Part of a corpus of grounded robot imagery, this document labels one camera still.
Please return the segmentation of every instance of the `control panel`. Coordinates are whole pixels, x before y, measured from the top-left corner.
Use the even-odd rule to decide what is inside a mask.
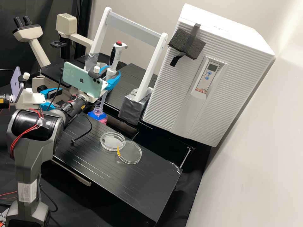
[[[195,90],[206,94],[212,80],[219,70],[219,67],[220,65],[218,63],[209,61]]]

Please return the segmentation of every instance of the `black backdrop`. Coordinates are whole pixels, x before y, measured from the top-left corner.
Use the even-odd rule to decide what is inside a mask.
[[[51,48],[50,42],[58,40],[56,17],[60,13],[69,13],[77,17],[78,33],[87,36],[92,1],[83,0],[0,0],[0,69],[15,69],[33,75],[39,72],[39,64],[28,43],[18,42],[12,31],[16,28],[13,18],[22,19],[27,15],[34,24],[42,27],[43,35],[39,38],[51,63],[59,59],[59,49]],[[81,56],[84,49],[74,45],[72,57]],[[10,82],[12,71],[0,70],[0,87]]]

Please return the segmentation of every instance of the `robotic arm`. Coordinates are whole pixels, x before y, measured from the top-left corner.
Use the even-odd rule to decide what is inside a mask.
[[[17,99],[13,94],[2,95],[0,108],[9,108],[10,104],[16,105],[20,101],[20,97]],[[57,109],[47,112],[41,109],[17,110],[13,114],[7,129],[7,143],[9,153],[15,160],[18,200],[9,208],[6,226],[48,225],[49,208],[41,202],[39,193],[41,165],[52,159],[64,128],[87,105],[85,96],[78,94],[72,95]]]

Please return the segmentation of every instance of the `petri dish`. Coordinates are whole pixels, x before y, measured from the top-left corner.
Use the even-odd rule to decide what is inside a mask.
[[[142,157],[142,150],[134,141],[126,140],[117,150],[118,157],[127,164],[136,164]]]
[[[117,151],[117,147],[122,149],[125,146],[125,138],[118,132],[106,132],[100,137],[100,142],[103,148],[109,151]]]

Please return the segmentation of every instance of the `blue phone holder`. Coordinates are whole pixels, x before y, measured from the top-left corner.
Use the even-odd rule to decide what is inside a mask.
[[[104,73],[105,70],[109,68],[109,66],[104,66],[100,69],[100,74]],[[121,77],[121,72],[120,70],[117,71],[117,76],[115,78],[112,78],[112,79],[109,79],[107,81],[108,85],[107,87],[105,88],[105,90],[112,90],[120,81],[120,77]]]

